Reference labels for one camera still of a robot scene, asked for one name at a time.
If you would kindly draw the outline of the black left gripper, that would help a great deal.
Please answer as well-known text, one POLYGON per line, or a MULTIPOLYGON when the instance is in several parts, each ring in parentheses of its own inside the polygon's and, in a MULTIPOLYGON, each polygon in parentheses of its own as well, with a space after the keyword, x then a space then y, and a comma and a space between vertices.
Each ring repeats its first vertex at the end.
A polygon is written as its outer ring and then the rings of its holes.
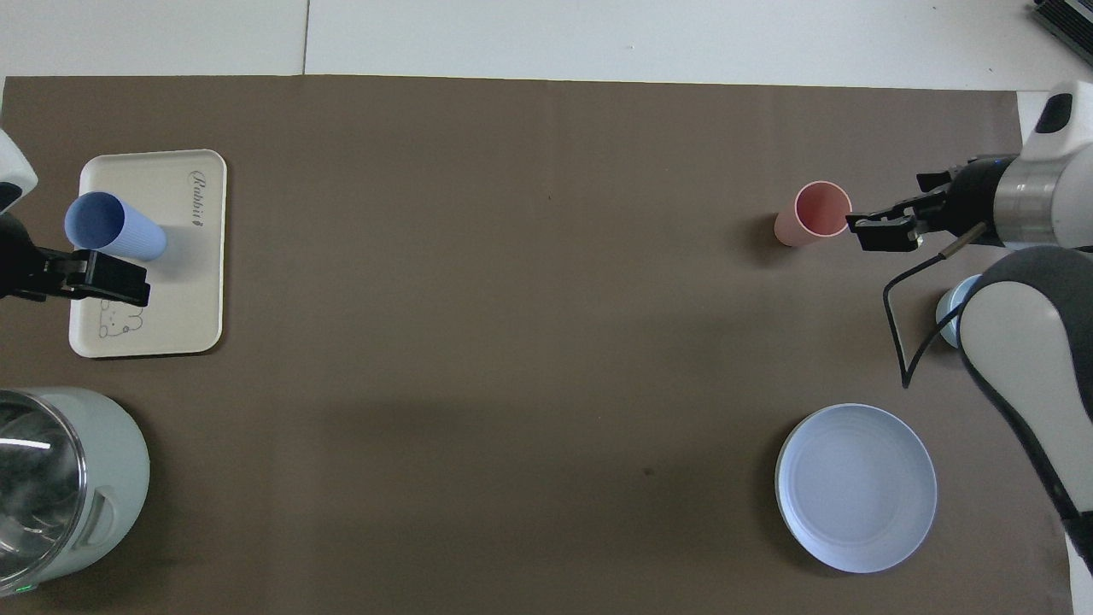
POLYGON ((102 299, 145 308, 151 296, 146 269, 101 250, 63 252, 36 248, 22 222, 1 215, 1 297, 44 301, 102 299), (25 288, 36 273, 36 291, 25 288))

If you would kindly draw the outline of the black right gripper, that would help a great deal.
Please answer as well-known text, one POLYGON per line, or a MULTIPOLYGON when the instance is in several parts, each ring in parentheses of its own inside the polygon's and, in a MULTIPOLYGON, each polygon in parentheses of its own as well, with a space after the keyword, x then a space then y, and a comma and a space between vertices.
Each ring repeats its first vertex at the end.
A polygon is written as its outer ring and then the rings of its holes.
POLYGON ((845 215, 850 230, 866 252, 906 253, 921 246, 928 232, 948 232, 959 237, 980 222, 983 237, 998 237, 995 225, 995 196, 1014 156, 985 156, 969 159, 944 172, 916 174, 924 194, 941 192, 941 205, 926 208, 926 221, 909 200, 874 213, 845 215))

